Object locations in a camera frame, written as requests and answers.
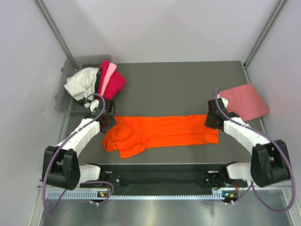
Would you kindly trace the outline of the orange t shirt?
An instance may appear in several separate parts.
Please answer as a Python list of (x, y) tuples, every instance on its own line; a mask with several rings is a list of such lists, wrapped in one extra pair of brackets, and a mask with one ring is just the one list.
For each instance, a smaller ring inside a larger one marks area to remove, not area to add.
[(217, 129), (205, 125), (206, 115), (117, 116), (117, 125), (106, 132), (102, 145), (126, 159), (147, 148), (219, 143)]

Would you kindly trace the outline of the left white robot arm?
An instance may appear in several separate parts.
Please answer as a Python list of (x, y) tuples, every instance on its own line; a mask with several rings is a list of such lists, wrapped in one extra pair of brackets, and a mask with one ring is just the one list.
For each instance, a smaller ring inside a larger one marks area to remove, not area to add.
[(103, 186), (107, 176), (95, 163), (79, 164), (78, 156), (98, 133), (106, 133), (117, 122), (114, 119), (115, 104), (111, 100), (93, 101), (79, 126), (61, 143), (48, 146), (44, 151), (42, 181), (66, 190), (91, 181)]

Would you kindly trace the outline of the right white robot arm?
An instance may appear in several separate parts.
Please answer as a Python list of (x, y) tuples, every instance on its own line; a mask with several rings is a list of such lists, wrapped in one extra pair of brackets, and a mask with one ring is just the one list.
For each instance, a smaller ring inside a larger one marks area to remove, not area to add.
[(236, 180), (253, 181), (259, 187), (266, 187), (291, 178), (287, 162), (290, 162), (284, 141), (270, 141), (255, 131), (239, 115), (227, 112), (223, 99), (208, 102), (205, 126), (219, 129), (234, 138), (250, 154), (250, 162), (234, 162), (220, 173), (220, 182), (231, 186)]

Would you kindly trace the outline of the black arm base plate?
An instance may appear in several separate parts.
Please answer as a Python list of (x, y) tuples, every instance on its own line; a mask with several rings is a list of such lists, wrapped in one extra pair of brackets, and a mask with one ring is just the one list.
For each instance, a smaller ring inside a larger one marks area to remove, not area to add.
[(203, 195), (217, 189), (246, 188), (243, 180), (226, 178), (224, 164), (104, 164), (101, 180), (114, 195)]

